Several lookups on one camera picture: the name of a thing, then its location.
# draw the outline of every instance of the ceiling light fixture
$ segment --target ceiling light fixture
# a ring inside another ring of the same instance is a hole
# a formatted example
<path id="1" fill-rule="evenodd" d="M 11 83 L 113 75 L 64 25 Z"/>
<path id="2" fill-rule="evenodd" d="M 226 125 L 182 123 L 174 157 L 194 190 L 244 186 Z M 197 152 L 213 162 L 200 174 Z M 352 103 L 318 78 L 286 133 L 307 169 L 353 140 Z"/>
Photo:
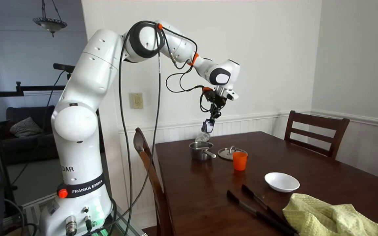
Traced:
<path id="1" fill-rule="evenodd" d="M 59 31 L 60 29 L 65 28 L 67 24 L 63 22 L 62 19 L 60 18 L 59 12 L 53 0 L 52 0 L 52 3 L 53 3 L 53 6 L 55 7 L 56 13 L 59 16 L 59 20 L 46 18 L 46 8 L 45 8 L 46 4 L 45 4 L 45 0 L 42 0 L 42 17 L 34 18 L 33 21 L 36 24 L 40 25 L 45 30 L 49 31 L 53 37 L 55 32 Z"/>

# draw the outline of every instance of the dish towel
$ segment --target dish towel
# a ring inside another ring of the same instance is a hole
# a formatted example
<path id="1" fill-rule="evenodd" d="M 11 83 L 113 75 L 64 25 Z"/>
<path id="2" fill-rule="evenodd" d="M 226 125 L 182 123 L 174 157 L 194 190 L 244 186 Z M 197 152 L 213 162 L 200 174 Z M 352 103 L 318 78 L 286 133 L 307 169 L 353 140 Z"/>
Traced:
<path id="1" fill-rule="evenodd" d="M 282 211 L 300 236 L 378 236 L 378 224 L 351 204 L 333 206 L 306 194 L 292 194 Z"/>

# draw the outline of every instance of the franka emika robot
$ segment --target franka emika robot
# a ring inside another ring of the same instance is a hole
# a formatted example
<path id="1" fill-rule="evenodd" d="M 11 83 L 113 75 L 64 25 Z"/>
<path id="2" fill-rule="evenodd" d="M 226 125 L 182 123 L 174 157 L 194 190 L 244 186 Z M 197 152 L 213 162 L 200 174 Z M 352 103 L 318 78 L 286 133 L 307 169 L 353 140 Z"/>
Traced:
<path id="1" fill-rule="evenodd" d="M 63 183 L 54 201 L 41 213 L 42 235 L 87 234 L 89 227 L 100 228 L 112 210 L 104 183 L 95 112 L 117 76 L 120 60 L 131 63 L 147 60 L 157 55 L 159 44 L 160 52 L 174 64 L 193 66 L 215 86 L 214 90 L 202 89 L 211 103 L 210 118 L 203 123 L 203 132 L 212 132 L 227 99 L 238 98 L 233 85 L 240 65 L 232 60 L 216 64 L 200 57 L 188 39 L 166 22 L 141 21 L 123 36 L 100 29 L 88 41 L 51 118 Z"/>

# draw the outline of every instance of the tongs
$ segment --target tongs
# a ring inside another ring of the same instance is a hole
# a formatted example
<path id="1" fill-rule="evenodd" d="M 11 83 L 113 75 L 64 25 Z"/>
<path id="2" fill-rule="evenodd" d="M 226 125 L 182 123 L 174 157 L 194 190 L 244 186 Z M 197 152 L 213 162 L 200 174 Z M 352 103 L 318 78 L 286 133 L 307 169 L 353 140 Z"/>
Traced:
<path id="1" fill-rule="evenodd" d="M 251 199 L 255 200 L 259 205 L 261 205 L 262 208 L 264 208 L 269 215 L 272 216 L 272 218 L 268 217 L 265 214 L 262 214 L 261 212 L 258 212 L 251 206 L 247 205 L 246 203 L 240 201 L 230 190 L 227 191 L 227 197 L 232 200 L 233 202 L 237 203 L 239 206 L 241 206 L 246 211 L 252 213 L 256 217 L 262 219 L 263 221 L 267 222 L 267 224 L 275 227 L 277 230 L 282 232 L 284 235 L 287 236 L 298 236 L 297 231 L 292 228 L 285 220 L 280 218 L 278 214 L 276 214 L 263 200 L 261 200 L 258 196 L 256 196 L 255 193 L 253 193 L 252 190 L 250 190 L 246 185 L 241 186 L 241 190 L 243 193 L 245 193 L 247 196 L 249 196 Z"/>

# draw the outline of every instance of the white bowl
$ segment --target white bowl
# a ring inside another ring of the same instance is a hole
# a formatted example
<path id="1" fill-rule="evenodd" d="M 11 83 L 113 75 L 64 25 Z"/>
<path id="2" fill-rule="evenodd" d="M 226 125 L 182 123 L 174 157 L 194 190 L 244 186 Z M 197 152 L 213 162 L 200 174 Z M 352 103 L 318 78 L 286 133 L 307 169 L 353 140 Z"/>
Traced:
<path id="1" fill-rule="evenodd" d="M 282 193 L 289 193 L 300 188 L 300 182 L 296 178 L 284 173 L 267 173 L 265 181 L 271 188 Z"/>

